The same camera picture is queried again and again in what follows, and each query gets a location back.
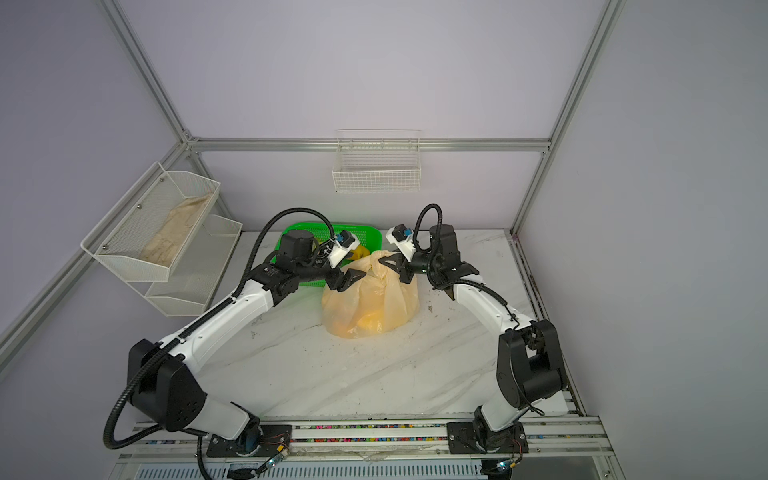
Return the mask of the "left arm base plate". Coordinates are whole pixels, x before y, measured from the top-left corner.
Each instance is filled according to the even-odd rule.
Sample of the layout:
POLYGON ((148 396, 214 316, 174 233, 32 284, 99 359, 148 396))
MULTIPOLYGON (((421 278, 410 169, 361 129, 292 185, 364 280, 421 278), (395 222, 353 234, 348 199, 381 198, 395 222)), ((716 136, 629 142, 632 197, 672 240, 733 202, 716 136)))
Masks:
POLYGON ((293 427, 290 424, 260 424, 246 429, 237 439, 214 435, 207 447, 209 458, 269 458, 287 450, 293 427))

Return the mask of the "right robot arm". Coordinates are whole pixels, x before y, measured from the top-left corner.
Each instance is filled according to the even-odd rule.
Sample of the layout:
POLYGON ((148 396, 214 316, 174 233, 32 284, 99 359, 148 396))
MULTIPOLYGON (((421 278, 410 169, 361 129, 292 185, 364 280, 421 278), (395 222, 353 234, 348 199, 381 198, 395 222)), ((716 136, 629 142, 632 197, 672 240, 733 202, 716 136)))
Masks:
POLYGON ((459 433, 461 423, 448 427, 454 441, 463 443, 458 449, 525 452, 520 426, 525 414, 567 412, 567 374, 555 326, 520 313, 485 284, 477 268, 462 259, 454 228, 443 221, 438 204, 425 206, 413 229, 404 224, 390 228, 386 239, 396 252, 380 264, 406 284, 423 275, 432 289, 463 306, 497 339, 494 393, 465 425, 468 433, 459 433))

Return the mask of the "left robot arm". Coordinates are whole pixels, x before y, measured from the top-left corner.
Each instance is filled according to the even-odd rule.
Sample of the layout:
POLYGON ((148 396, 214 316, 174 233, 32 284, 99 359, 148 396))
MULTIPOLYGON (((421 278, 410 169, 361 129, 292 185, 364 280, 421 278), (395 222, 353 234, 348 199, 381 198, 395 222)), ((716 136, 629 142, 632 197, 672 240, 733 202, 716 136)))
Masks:
POLYGON ((232 293, 187 326, 157 342, 141 340, 129 352, 124 390, 112 407, 102 433, 110 450, 122 449, 161 430, 233 443, 238 455, 254 453, 262 442, 259 417, 234 402, 224 402, 200 386, 197 375, 236 333, 310 281, 322 280, 343 292, 364 276, 341 263, 360 244, 348 230, 325 224, 323 242, 306 230, 290 230, 262 263, 258 250, 278 220, 299 213, 283 210, 259 233, 232 293))

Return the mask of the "banana print plastic bag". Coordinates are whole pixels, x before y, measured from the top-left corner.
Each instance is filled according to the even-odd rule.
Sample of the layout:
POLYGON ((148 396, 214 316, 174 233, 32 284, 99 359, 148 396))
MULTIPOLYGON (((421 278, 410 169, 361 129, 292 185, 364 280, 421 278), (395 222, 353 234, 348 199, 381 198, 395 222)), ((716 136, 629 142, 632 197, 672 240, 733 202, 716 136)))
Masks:
POLYGON ((356 339, 395 330, 419 312, 418 282, 402 283, 399 275, 379 260, 394 253, 379 250, 343 268, 366 276, 343 292, 323 290, 322 323, 337 337, 356 339))

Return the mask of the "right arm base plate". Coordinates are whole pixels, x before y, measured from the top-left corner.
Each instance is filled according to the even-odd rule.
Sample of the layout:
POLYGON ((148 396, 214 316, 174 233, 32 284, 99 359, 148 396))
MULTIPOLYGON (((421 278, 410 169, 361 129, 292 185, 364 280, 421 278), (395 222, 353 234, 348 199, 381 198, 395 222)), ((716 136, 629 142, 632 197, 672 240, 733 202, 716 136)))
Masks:
POLYGON ((494 432, 478 421, 449 422, 446 430, 451 454, 501 455, 529 452, 527 435, 521 423, 494 432))

